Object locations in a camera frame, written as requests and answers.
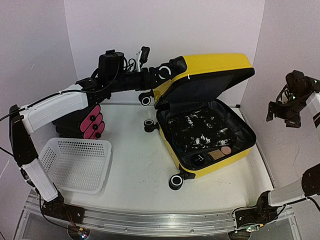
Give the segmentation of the yellow Pikachu suitcase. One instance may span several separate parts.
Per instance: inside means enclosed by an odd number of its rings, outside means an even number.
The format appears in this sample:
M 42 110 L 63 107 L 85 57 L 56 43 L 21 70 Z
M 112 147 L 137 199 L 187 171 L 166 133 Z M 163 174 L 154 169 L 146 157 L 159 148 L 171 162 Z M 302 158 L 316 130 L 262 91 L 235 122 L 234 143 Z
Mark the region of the yellow Pikachu suitcase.
M 226 90 L 255 74 L 243 53 L 179 56 L 143 71 L 142 105 L 154 104 L 155 120 L 144 129 L 158 131 L 178 173 L 169 187 L 203 177 L 246 157 L 256 143 L 248 124 L 219 99 Z

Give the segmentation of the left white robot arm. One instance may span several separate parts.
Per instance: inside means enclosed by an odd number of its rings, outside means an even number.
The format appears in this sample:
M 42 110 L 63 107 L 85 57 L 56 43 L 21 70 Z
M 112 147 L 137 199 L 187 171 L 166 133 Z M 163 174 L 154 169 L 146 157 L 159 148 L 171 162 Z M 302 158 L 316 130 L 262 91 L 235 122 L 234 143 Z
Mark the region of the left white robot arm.
M 49 202 L 48 211 L 57 219 L 67 214 L 67 207 L 59 199 L 59 191 L 40 164 L 39 155 L 31 135 L 43 126 L 75 111 L 92 107 L 110 99 L 112 93 L 140 91 L 138 97 L 144 106 L 156 97 L 156 88 L 171 80 L 176 73 L 172 64 L 142 68 L 140 71 L 124 71 L 117 65 L 114 72 L 96 69 L 91 77 L 78 80 L 68 88 L 53 93 L 33 103 L 10 107 L 9 119 L 10 155 L 29 177 L 30 185 Z

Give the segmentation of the round pink powder puff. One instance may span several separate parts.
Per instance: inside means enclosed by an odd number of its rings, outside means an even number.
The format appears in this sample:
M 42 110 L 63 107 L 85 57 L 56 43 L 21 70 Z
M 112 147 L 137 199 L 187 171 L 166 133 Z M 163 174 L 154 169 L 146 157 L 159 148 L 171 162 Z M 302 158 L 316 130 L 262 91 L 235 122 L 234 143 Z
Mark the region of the round pink powder puff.
M 220 150 L 224 155 L 229 155 L 232 153 L 232 149 L 229 146 L 222 146 Z

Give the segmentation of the square tan makeup compact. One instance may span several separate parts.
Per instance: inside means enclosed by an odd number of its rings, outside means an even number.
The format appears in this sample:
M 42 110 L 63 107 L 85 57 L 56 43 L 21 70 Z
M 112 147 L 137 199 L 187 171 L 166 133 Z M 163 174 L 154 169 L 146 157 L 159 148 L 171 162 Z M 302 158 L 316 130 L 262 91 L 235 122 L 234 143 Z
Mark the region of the square tan makeup compact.
M 225 155 L 220 150 L 214 150 L 208 153 L 215 161 L 223 158 Z

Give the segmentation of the black round compact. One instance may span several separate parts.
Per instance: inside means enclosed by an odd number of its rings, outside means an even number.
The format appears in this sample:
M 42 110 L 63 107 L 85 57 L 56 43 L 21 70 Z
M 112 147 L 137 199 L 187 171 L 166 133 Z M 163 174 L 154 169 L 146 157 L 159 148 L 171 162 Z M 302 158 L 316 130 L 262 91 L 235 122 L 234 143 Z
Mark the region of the black round compact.
M 207 163 L 207 157 L 202 153 L 197 153 L 191 156 L 190 163 L 194 167 L 201 167 Z

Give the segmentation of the black pink drawer organizer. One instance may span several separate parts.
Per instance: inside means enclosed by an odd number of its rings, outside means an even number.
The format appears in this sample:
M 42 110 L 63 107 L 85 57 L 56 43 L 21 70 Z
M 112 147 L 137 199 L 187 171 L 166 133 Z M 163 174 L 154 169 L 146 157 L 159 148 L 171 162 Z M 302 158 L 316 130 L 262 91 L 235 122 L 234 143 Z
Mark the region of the black pink drawer organizer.
M 97 140 L 105 129 L 99 104 L 69 113 L 52 124 L 61 138 Z

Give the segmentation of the white plastic basket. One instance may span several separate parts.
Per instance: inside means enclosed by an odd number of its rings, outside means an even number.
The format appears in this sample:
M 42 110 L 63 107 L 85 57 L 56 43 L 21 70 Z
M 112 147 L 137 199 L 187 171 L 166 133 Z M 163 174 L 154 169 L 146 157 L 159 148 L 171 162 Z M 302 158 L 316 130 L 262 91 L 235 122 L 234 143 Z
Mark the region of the white plastic basket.
M 111 153 L 107 140 L 54 137 L 39 160 L 58 189 L 95 195 L 107 178 Z

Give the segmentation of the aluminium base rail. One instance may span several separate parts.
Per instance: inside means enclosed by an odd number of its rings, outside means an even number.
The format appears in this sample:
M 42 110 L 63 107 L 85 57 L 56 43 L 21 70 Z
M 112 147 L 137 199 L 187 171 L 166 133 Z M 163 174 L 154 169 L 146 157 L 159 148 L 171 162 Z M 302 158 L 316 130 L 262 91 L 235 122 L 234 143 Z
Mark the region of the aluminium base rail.
M 231 211 L 147 213 L 93 207 L 76 212 L 74 216 L 67 217 L 65 222 L 86 229 L 147 237 L 208 236 L 244 230 L 245 233 L 266 233 L 268 237 L 275 235 L 276 239 L 301 238 L 296 216 L 290 207 L 270 223 L 243 227 Z

